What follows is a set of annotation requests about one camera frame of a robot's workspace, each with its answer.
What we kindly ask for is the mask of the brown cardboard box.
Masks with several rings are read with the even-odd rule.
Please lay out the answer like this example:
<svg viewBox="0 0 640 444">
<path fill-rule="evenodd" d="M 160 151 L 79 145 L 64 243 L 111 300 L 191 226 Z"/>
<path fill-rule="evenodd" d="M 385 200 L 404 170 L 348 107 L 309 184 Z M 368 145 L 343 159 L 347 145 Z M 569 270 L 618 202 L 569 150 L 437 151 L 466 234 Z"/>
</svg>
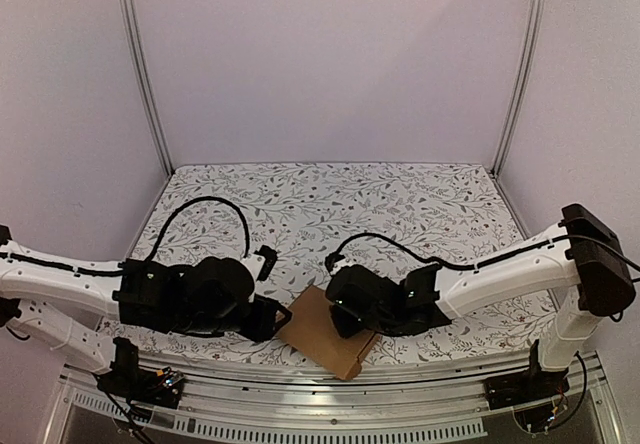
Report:
<svg viewBox="0 0 640 444">
<path fill-rule="evenodd" d="M 361 371 L 365 359 L 379 341 L 369 330 L 342 338 L 334 327 L 330 302 L 324 291 L 309 285 L 288 307 L 289 323 L 276 336 L 337 379 L 351 381 Z"/>
</svg>

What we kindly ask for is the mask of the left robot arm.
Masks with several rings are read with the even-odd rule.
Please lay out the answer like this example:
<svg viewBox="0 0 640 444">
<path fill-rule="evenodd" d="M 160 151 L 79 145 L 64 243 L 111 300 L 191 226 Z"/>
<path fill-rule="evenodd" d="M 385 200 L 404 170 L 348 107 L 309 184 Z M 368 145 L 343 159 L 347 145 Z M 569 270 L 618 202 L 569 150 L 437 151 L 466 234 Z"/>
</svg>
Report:
<svg viewBox="0 0 640 444">
<path fill-rule="evenodd" d="M 92 312 L 163 334 L 213 339 L 228 332 L 271 340 L 292 318 L 256 284 L 268 277 L 276 252 L 262 247 L 242 259 L 207 257 L 195 265 L 152 259 L 90 262 L 34 251 L 1 229 L 1 324 L 41 340 L 67 361 L 111 383 L 128 398 L 148 390 L 137 348 L 109 339 L 61 311 Z"/>
</svg>

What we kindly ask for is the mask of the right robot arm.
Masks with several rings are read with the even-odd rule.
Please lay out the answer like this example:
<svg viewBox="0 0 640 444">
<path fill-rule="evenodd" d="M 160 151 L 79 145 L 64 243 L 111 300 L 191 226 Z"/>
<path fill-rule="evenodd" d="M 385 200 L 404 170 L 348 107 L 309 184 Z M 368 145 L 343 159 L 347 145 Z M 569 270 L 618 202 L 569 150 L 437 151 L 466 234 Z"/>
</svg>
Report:
<svg viewBox="0 0 640 444">
<path fill-rule="evenodd" d="M 468 263 L 435 256 L 418 261 L 419 268 L 394 282 L 340 249 L 328 254 L 325 296 L 339 335 L 420 335 L 501 301 L 564 288 L 561 309 L 517 379 L 527 400 L 552 388 L 600 321 L 623 313 L 637 295 L 630 272 L 638 264 L 624 255 L 617 234 L 580 204 L 564 207 L 561 220 L 543 232 L 490 256 Z"/>
</svg>

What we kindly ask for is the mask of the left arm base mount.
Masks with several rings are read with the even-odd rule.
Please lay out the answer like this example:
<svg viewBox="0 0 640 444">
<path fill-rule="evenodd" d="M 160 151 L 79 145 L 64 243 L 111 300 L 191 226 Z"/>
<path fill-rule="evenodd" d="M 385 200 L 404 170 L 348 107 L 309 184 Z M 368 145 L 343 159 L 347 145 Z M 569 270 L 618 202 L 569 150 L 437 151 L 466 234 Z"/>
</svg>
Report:
<svg viewBox="0 0 640 444">
<path fill-rule="evenodd" d="M 128 404 L 143 403 L 168 409 L 177 409 L 186 383 L 186 377 L 176 388 L 157 387 L 156 371 L 142 368 L 111 370 L 95 375 L 97 387 L 104 393 L 124 398 Z"/>
</svg>

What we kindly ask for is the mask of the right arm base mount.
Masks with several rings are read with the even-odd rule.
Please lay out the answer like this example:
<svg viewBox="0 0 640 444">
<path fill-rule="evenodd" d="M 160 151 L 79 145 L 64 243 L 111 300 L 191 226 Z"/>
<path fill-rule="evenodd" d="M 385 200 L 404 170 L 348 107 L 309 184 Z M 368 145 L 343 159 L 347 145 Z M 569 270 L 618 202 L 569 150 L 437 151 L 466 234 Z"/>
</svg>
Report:
<svg viewBox="0 0 640 444">
<path fill-rule="evenodd" d="M 569 390 L 566 375 L 527 369 L 490 377 L 483 381 L 484 397 L 491 410 L 549 399 Z"/>
</svg>

